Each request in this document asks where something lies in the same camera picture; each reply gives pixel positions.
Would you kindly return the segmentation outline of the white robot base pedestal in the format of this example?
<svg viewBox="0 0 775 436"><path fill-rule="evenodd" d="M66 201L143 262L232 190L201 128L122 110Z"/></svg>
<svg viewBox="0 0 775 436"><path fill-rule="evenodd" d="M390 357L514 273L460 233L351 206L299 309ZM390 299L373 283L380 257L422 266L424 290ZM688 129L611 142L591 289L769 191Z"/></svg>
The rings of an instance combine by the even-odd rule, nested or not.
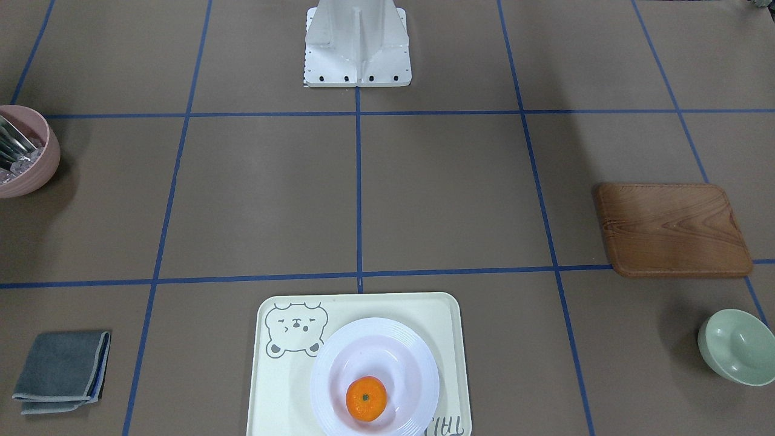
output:
<svg viewBox="0 0 775 436"><path fill-rule="evenodd" d="M407 14L393 1L320 1L305 21L303 84L310 88L407 87Z"/></svg>

